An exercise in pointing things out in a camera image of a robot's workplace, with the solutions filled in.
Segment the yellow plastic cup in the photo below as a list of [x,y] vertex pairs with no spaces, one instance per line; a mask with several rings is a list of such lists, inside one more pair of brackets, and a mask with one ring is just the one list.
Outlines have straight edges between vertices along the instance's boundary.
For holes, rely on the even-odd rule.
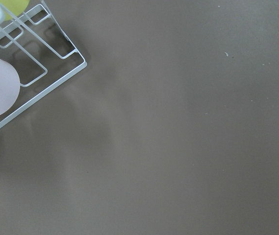
[[28,7],[29,2],[30,0],[0,0],[0,4],[15,16],[22,14]]

